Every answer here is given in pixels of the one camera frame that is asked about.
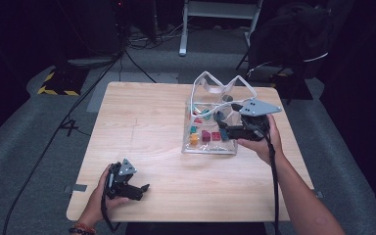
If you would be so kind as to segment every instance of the dark background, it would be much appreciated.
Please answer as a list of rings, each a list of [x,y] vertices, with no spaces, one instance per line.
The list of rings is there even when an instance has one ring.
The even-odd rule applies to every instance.
[[[159,27],[180,24],[181,2],[157,0]],[[265,1],[261,21],[286,2]],[[325,84],[321,101],[376,195],[376,3],[358,0],[352,6],[337,0],[328,5],[336,9],[336,35],[317,74]],[[70,24],[83,28],[73,1],[63,1],[63,6],[75,16],[71,23],[55,1],[0,1],[0,126],[29,98],[25,88],[32,77],[65,59],[89,55],[71,31]],[[95,39],[95,45],[115,41],[115,33]]]

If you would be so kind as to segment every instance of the bracelet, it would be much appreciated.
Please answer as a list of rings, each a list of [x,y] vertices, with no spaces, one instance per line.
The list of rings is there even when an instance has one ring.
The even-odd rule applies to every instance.
[[[69,230],[69,233],[78,233],[78,234],[83,234],[83,235],[94,235],[94,233],[86,232],[86,231],[81,230],[79,228],[71,228]]]
[[[70,229],[70,233],[94,235],[96,234],[96,230],[94,228],[87,227],[84,223],[76,223],[74,227]]]

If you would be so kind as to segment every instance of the black cloth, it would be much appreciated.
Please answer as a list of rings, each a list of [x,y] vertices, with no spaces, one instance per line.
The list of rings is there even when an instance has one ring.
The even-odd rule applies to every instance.
[[[376,2],[354,1],[317,78],[320,101],[376,198]]]
[[[262,222],[129,222],[126,235],[265,235]]]
[[[251,35],[249,68],[267,62],[302,62],[326,54],[332,23],[327,10],[306,3],[279,8],[276,17]]]

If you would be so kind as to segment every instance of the gray carpet floor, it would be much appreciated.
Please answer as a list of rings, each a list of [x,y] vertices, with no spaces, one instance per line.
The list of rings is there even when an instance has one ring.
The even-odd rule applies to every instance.
[[[127,52],[148,73],[177,74],[179,83],[192,83],[203,71],[209,71],[223,83],[235,75],[244,75],[246,63],[235,70],[247,50],[243,29],[230,31],[197,30],[188,37],[186,57],[179,57],[179,37],[154,49]],[[27,176],[41,157],[63,117],[77,101],[74,96],[38,95],[37,91],[51,68],[32,77],[27,86],[31,97],[0,128],[0,234],[7,213],[23,187]],[[98,78],[103,68],[91,70],[82,91]],[[140,73],[124,55],[110,74],[126,76]],[[313,100],[293,100],[285,112],[301,148],[316,191],[325,196],[322,202],[338,218],[348,234],[376,234],[374,193],[357,167],[345,142],[319,101],[323,84],[316,78],[306,81]],[[72,112],[79,131],[70,137],[67,130],[55,135],[35,173],[14,207],[8,234],[67,234],[72,225],[66,218],[70,195],[86,151],[97,112],[88,112],[93,93]],[[104,223],[98,234],[111,234]],[[268,234],[273,233],[266,223]],[[295,234],[290,222],[281,222],[282,234]]]

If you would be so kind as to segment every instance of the chair leg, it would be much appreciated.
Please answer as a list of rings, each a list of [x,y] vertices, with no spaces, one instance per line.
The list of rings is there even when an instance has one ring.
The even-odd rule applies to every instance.
[[[243,62],[246,61],[247,55],[249,54],[249,51],[246,52],[246,54],[243,56],[243,59],[241,59],[239,65],[236,67],[236,71],[240,68],[240,66],[243,64]]]
[[[293,86],[292,86],[292,90],[290,92],[290,95],[289,95],[289,98],[288,98],[288,101],[286,102],[287,105],[290,105],[291,102],[292,102],[292,99],[293,97],[295,96],[296,92],[298,91],[299,87],[301,86],[301,84],[303,82],[305,82],[305,80],[301,80],[300,77],[294,77],[294,79],[296,79],[295,82],[293,82]]]
[[[187,41],[188,41],[188,0],[184,3],[183,27],[181,43],[179,45],[179,56],[184,57],[187,55]]]
[[[277,74],[280,74],[280,72],[282,72],[283,70],[285,70],[286,68],[284,67],[284,68],[282,68],[282,69],[280,69],[278,72],[277,72]]]

